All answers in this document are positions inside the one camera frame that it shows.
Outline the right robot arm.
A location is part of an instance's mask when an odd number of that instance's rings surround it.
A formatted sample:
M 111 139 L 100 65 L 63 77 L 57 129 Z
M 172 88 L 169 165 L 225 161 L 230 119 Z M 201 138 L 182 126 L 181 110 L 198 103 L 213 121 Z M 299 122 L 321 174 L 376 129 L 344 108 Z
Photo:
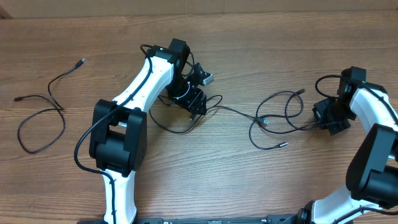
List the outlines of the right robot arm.
M 345 185 L 329 196 L 311 201 L 286 223 L 352 223 L 367 213 L 396 216 L 397 113 L 386 89 L 366 80 L 366 69 L 350 67 L 337 76 L 336 96 L 316 103 L 313 113 L 320 129 L 336 134 L 358 119 L 366 137 L 346 172 Z

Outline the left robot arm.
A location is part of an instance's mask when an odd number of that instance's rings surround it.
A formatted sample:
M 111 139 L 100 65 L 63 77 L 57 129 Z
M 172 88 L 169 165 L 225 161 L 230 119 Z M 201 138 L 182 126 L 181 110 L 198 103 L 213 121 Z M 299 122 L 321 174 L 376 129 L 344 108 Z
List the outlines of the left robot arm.
M 163 90 L 172 103 L 191 114 L 207 112 L 202 86 L 214 76 L 194 63 L 183 69 L 191 51 L 183 40 L 168 47 L 142 45 L 145 61 L 131 84 L 111 101 L 99 100 L 93 111 L 89 155 L 105 182 L 106 211 L 99 223 L 135 223 L 135 173 L 147 150 L 147 114 Z

